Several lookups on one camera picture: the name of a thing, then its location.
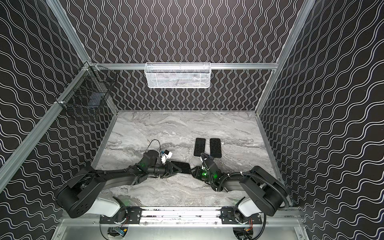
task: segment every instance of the robotic arm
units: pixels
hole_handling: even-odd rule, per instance
[[[241,200],[234,208],[236,219],[246,219],[252,214],[263,212],[273,216],[286,199],[286,188],[264,169],[255,166],[247,172],[222,173],[214,159],[202,153],[202,166],[190,169],[188,163],[170,161],[157,166],[159,153],[149,150],[137,164],[121,170],[95,170],[88,166],[63,184],[56,194],[57,203],[71,218],[85,213],[114,217],[118,222],[124,219],[123,204],[118,200],[98,198],[99,193],[111,187],[136,185],[148,177],[167,178],[177,173],[188,173],[204,181],[214,191],[244,190],[249,198]]]

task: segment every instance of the wire basket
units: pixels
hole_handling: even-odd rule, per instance
[[[144,74],[149,88],[209,88],[211,63],[148,62]]]
[[[58,102],[75,120],[94,120],[105,106],[117,73],[100,66],[91,66],[63,101]]]

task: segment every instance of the gray marble surface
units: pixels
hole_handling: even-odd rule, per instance
[[[223,172],[247,171],[259,165],[275,176],[253,112],[120,112],[96,169],[126,168],[140,161],[152,139],[162,150],[173,152],[171,160],[201,165],[194,157],[197,137],[220,138],[222,158],[215,162]],[[159,150],[154,141],[149,149]],[[105,194],[138,206],[233,206],[244,191],[216,193],[191,175],[147,179],[135,186],[120,186]]]

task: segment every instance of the patterned wall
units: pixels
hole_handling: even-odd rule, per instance
[[[111,93],[118,109],[248,110],[256,108],[271,70],[212,71],[211,87],[149,88],[144,71],[120,71]]]
[[[60,186],[89,166],[112,119],[75,121],[63,111],[0,194],[0,239],[51,239],[63,210]]]
[[[276,62],[303,0],[61,0],[93,62]]]
[[[44,0],[0,1],[0,166],[82,66]]]
[[[384,238],[384,1],[318,0],[261,120],[313,240]]]

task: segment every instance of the black wire basket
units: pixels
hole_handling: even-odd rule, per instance
[[[75,120],[95,120],[106,105],[117,73],[100,66],[91,66],[63,101],[58,102]]]

